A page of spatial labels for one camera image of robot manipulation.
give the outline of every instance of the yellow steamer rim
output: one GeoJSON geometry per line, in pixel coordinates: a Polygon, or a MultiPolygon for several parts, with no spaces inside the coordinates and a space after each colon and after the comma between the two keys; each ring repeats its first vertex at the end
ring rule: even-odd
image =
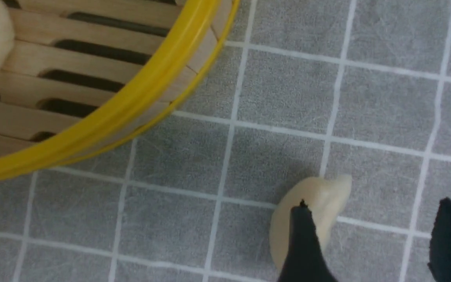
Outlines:
{"type": "Polygon", "coordinates": [[[220,53],[240,3],[240,0],[232,1],[225,28],[202,69],[186,90],[149,123],[100,150],[75,157],[120,131],[163,95],[197,51],[221,5],[220,0],[187,0],[161,46],[127,85],[89,116],[56,136],[0,157],[0,180],[42,168],[74,163],[106,152],[145,132],[171,114],[192,93],[220,53]]]}

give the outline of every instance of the white grid line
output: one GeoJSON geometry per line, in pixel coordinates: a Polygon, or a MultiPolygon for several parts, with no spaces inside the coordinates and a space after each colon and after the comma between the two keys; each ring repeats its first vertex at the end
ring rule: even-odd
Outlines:
{"type": "Polygon", "coordinates": [[[126,191],[128,189],[128,184],[130,181],[130,176],[135,164],[135,155],[137,153],[138,138],[134,138],[131,142],[130,157],[128,159],[128,164],[126,166],[125,178],[123,180],[123,186],[119,193],[119,203],[118,203],[118,217],[116,220],[116,233],[114,235],[114,246],[112,248],[112,259],[111,268],[109,269],[109,282],[114,282],[116,280],[116,269],[118,266],[118,256],[119,256],[119,242],[121,241],[121,227],[123,223],[123,212],[125,209],[125,197],[126,191]]]}
{"type": "Polygon", "coordinates": [[[436,97],[435,97],[435,123],[433,125],[433,130],[431,135],[429,136],[428,145],[426,146],[426,154],[424,155],[424,159],[422,160],[422,167],[420,170],[419,176],[419,185],[417,186],[417,192],[415,193],[415,200],[413,203],[412,209],[412,217],[410,220],[410,233],[406,239],[405,248],[403,252],[403,258],[401,261],[401,270],[399,273],[399,282],[404,282],[406,279],[406,273],[408,270],[408,264],[410,262],[410,254],[411,248],[413,244],[413,237],[415,235],[415,230],[417,228],[417,219],[419,217],[420,205],[422,202],[422,193],[424,192],[426,177],[428,175],[429,170],[429,161],[431,159],[431,152],[433,151],[433,146],[436,141],[436,135],[438,130],[440,129],[441,123],[441,105],[442,105],[442,95],[444,90],[444,78],[446,77],[446,70],[448,69],[448,63],[450,59],[450,50],[451,50],[451,13],[448,23],[448,31],[446,34],[446,41],[443,51],[443,59],[440,68],[440,77],[441,79],[438,81],[438,86],[436,89],[436,97]]]}
{"type": "MultiPolygon", "coordinates": [[[[256,130],[264,130],[264,131],[273,132],[273,133],[281,133],[281,134],[287,134],[287,135],[292,135],[292,136],[308,137],[308,138],[312,138],[312,139],[316,139],[316,140],[324,141],[326,139],[329,139],[332,143],[340,143],[340,144],[359,146],[359,147],[364,147],[364,148],[372,148],[372,149],[376,149],[376,150],[385,150],[387,152],[397,152],[397,153],[405,154],[405,155],[415,155],[418,157],[424,156],[424,152],[419,151],[419,150],[390,146],[390,145],[368,142],[368,141],[360,141],[360,140],[355,140],[355,139],[345,138],[345,137],[329,136],[327,138],[327,136],[325,134],[305,132],[302,130],[294,130],[294,129],[285,128],[285,127],[260,125],[258,123],[251,123],[248,121],[239,121],[239,120],[231,121],[231,120],[225,119],[225,118],[202,116],[200,114],[192,114],[190,112],[183,112],[183,111],[175,111],[173,113],[173,115],[180,116],[182,118],[190,118],[190,119],[196,119],[196,120],[202,120],[202,121],[209,121],[211,123],[234,125],[235,127],[245,127],[245,128],[256,129],[256,130]]],[[[451,157],[445,156],[445,155],[438,155],[438,157],[441,160],[451,159],[451,157]]]]}
{"type": "Polygon", "coordinates": [[[275,47],[269,47],[269,46],[264,46],[264,45],[251,44],[251,43],[243,43],[243,42],[237,42],[237,41],[226,41],[225,45],[230,46],[230,47],[248,48],[249,50],[263,51],[263,52],[279,54],[279,55],[284,55],[284,56],[289,56],[289,57],[294,57],[294,58],[299,58],[299,59],[306,59],[306,60],[312,60],[312,61],[318,61],[318,62],[326,62],[326,63],[332,63],[332,64],[343,64],[344,66],[394,73],[397,75],[405,75],[405,76],[425,78],[425,79],[431,79],[431,80],[443,79],[445,82],[451,83],[451,76],[442,76],[437,73],[415,71],[415,70],[373,64],[373,63],[352,61],[352,60],[348,60],[348,59],[342,60],[339,58],[328,57],[328,56],[324,56],[324,55],[314,55],[314,54],[309,54],[309,53],[284,50],[284,49],[275,48],[275,47]]]}
{"type": "Polygon", "coordinates": [[[33,172],[31,177],[31,184],[29,187],[29,197],[27,199],[27,210],[25,211],[25,222],[23,224],[23,236],[20,251],[16,259],[15,270],[13,272],[13,282],[20,280],[20,273],[22,272],[23,261],[27,253],[27,243],[29,241],[29,229],[31,226],[32,202],[36,191],[36,183],[38,182],[38,172],[33,172]]]}
{"type": "MultiPolygon", "coordinates": [[[[245,43],[250,42],[252,37],[252,30],[254,25],[255,10],[257,0],[252,0],[250,3],[250,10],[248,14],[247,28],[245,31],[245,43]]],[[[233,139],[235,126],[234,121],[238,119],[238,108],[240,105],[240,95],[243,88],[243,80],[245,79],[245,69],[247,67],[248,48],[243,48],[241,54],[241,61],[238,70],[238,80],[236,81],[236,89],[234,93],[233,108],[231,110],[231,120],[229,122],[229,134],[227,136],[227,143],[225,145],[224,163],[222,165],[222,174],[220,175],[220,183],[218,185],[218,196],[215,203],[215,210],[213,212],[213,220],[211,224],[210,241],[208,242],[208,251],[206,253],[206,260],[204,269],[206,273],[203,275],[202,282],[208,282],[209,272],[211,271],[211,260],[213,258],[213,250],[215,249],[215,239],[218,229],[218,220],[220,219],[220,209],[222,208],[222,198],[224,196],[224,187],[226,185],[227,170],[229,168],[229,159],[231,158],[231,151],[233,147],[233,139]]]]}
{"type": "MultiPolygon", "coordinates": [[[[92,174],[92,173],[87,173],[87,172],[83,172],[83,171],[75,171],[74,175],[79,175],[82,177],[87,177],[87,178],[91,178],[91,179],[95,179],[95,180],[102,180],[102,175],[98,175],[95,173],[92,174]]],[[[161,193],[179,194],[179,195],[184,195],[184,196],[189,196],[189,197],[197,197],[197,198],[202,198],[202,199],[212,200],[212,201],[215,201],[218,199],[218,196],[213,195],[213,194],[206,194],[206,193],[184,190],[184,189],[179,189],[179,188],[159,186],[156,184],[147,184],[147,183],[138,182],[138,181],[130,181],[129,184],[131,186],[140,187],[143,189],[149,189],[149,190],[153,190],[153,191],[158,191],[161,193]]],[[[257,208],[264,208],[264,209],[272,209],[272,210],[274,210],[277,207],[277,205],[273,204],[273,203],[236,199],[236,198],[231,198],[231,197],[222,197],[221,201],[225,202],[225,203],[257,207],[257,208]]],[[[373,223],[373,222],[368,222],[368,221],[344,217],[344,216],[339,216],[337,218],[337,222],[361,226],[361,227],[379,230],[379,231],[398,233],[398,234],[408,234],[408,232],[410,232],[408,228],[383,225],[383,224],[379,224],[379,223],[373,223]]],[[[415,233],[416,237],[430,238],[429,233],[426,233],[426,232],[415,231],[414,233],[415,233]]]]}
{"type": "Polygon", "coordinates": [[[342,43],[342,50],[340,53],[339,70],[337,71],[337,78],[335,79],[335,85],[333,87],[333,105],[330,119],[328,120],[328,126],[326,128],[325,144],[323,146],[323,155],[321,157],[319,176],[324,177],[326,174],[326,167],[328,165],[328,158],[330,157],[330,138],[333,136],[333,127],[335,126],[335,120],[337,119],[337,113],[339,111],[340,101],[340,87],[342,86],[342,80],[344,79],[345,65],[344,62],[347,59],[347,50],[349,49],[349,42],[351,41],[352,23],[354,20],[354,14],[356,11],[356,0],[351,0],[349,3],[349,13],[347,15],[346,31],[344,33],[344,42],[342,43]]]}

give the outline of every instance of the bamboo steamer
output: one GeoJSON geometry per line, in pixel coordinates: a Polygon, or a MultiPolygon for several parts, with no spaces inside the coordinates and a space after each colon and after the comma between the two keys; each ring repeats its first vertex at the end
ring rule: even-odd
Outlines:
{"type": "Polygon", "coordinates": [[[170,114],[215,61],[239,0],[6,1],[0,180],[80,161],[170,114]]]}

